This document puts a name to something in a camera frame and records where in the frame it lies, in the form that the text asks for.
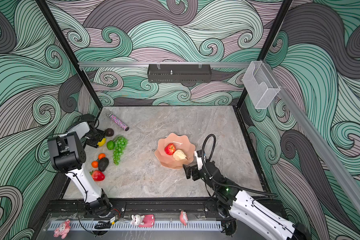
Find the yellow fake lemon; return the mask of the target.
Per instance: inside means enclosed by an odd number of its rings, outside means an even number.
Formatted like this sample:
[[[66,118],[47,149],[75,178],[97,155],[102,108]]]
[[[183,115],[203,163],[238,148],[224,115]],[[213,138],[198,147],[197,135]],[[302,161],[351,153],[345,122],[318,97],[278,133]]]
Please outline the yellow fake lemon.
[[[106,143],[106,141],[107,141],[106,138],[103,138],[101,141],[98,142],[98,144],[97,144],[98,147],[103,146]]]

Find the pale fake pear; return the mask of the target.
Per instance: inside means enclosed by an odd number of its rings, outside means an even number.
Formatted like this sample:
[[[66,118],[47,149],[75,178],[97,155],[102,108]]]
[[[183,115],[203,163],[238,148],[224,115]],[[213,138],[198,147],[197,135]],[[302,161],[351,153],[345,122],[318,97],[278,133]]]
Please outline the pale fake pear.
[[[188,160],[187,155],[182,151],[182,150],[176,150],[175,153],[173,154],[173,158],[176,161],[185,161]]]

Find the pink wavy fruit bowl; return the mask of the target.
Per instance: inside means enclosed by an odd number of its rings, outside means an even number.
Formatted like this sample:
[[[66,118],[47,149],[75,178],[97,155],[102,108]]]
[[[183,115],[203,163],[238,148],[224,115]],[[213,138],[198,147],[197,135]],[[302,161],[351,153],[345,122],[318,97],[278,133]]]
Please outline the pink wavy fruit bowl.
[[[186,135],[171,133],[158,141],[155,156],[163,167],[178,170],[194,161],[195,150],[196,146]]]

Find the red fake apple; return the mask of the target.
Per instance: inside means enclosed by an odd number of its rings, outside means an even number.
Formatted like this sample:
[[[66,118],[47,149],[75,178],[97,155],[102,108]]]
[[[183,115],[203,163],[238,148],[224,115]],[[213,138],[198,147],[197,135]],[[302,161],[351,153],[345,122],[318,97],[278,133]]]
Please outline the red fake apple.
[[[164,148],[164,151],[167,155],[172,156],[176,151],[176,146],[173,143],[170,143]]]

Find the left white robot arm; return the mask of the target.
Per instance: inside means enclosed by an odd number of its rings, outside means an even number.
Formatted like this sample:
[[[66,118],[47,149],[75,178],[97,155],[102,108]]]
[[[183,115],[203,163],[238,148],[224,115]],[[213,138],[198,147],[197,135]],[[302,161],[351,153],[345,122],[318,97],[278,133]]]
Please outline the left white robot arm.
[[[48,139],[48,151],[54,170],[65,174],[81,192],[85,209],[90,215],[105,218],[111,213],[111,203],[86,169],[87,160],[81,139],[87,139],[93,147],[104,137],[95,125],[97,118],[91,114],[81,115],[65,133]]]

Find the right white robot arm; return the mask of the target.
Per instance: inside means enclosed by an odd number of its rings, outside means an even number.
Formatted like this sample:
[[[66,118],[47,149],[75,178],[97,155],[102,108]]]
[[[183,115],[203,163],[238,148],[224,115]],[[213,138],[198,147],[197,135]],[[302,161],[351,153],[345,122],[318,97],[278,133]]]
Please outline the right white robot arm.
[[[202,180],[212,188],[222,216],[230,216],[253,229],[267,240],[310,240],[308,229],[301,223],[294,224],[275,214],[259,203],[239,185],[225,178],[214,162],[183,165],[186,178]]]

